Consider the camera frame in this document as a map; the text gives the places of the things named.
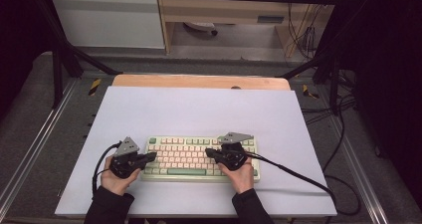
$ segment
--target keyboard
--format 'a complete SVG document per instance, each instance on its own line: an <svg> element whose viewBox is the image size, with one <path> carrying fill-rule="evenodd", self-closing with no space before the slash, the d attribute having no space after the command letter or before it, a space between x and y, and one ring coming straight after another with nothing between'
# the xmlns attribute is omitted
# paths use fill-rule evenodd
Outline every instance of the keyboard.
<svg viewBox="0 0 422 224"><path fill-rule="evenodd" d="M157 152L148 162L140 178L148 181L230 182L220 171L214 158L207 157L205 148L221 149L221 136L151 136L145 152ZM246 151L257 152L255 138L241 142ZM254 182L260 180L257 159L252 159Z"/></svg>

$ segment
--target white cabinet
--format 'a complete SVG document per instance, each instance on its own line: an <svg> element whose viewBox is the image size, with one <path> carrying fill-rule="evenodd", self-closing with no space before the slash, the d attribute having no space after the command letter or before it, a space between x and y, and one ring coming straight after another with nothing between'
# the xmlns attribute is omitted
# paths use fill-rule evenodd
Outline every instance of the white cabinet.
<svg viewBox="0 0 422 224"><path fill-rule="evenodd" d="M53 0L75 46L164 49L157 0Z"/></svg>

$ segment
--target wrist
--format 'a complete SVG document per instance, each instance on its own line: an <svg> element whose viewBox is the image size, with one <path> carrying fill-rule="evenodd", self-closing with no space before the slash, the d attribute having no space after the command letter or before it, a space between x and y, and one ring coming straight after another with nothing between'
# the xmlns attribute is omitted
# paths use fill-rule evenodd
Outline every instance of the wrist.
<svg viewBox="0 0 422 224"><path fill-rule="evenodd" d="M115 195L119 195L122 196L124 195L124 193L126 192L125 188L121 188L121 187L110 187L110 186L104 186L104 188L112 193L114 193Z"/></svg>
<svg viewBox="0 0 422 224"><path fill-rule="evenodd" d="M244 193L246 191L251 190L252 188L254 188L254 187L253 186L241 186L241 187L236 188L236 192L238 194L242 194L242 193Z"/></svg>

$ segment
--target hand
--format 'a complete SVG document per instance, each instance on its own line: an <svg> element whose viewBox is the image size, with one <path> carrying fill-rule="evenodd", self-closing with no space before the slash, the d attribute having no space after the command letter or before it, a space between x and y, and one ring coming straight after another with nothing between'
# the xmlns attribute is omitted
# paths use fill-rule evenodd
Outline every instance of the hand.
<svg viewBox="0 0 422 224"><path fill-rule="evenodd" d="M105 170L109 168L109 164L111 163L112 156L109 156L105 159ZM108 191L122 196L126 191L126 188L136 180L137 175L140 172L140 168L135 170L130 177L126 179L121 179L115 176L110 170L107 170L102 173L102 187L107 189Z"/></svg>
<svg viewBox="0 0 422 224"><path fill-rule="evenodd" d="M251 162L252 158L248 157L236 171L230 171L223 163L218 163L218 167L230 178L233 188L238 194L254 188L254 167Z"/></svg>

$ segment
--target green keycap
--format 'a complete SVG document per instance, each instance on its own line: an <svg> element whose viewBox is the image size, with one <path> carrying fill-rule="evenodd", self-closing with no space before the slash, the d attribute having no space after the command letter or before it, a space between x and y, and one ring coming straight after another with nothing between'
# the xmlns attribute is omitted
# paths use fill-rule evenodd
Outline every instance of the green keycap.
<svg viewBox="0 0 422 224"><path fill-rule="evenodd" d="M183 169L183 168L169 168L167 169L168 175L196 175L205 176L206 169Z"/></svg>

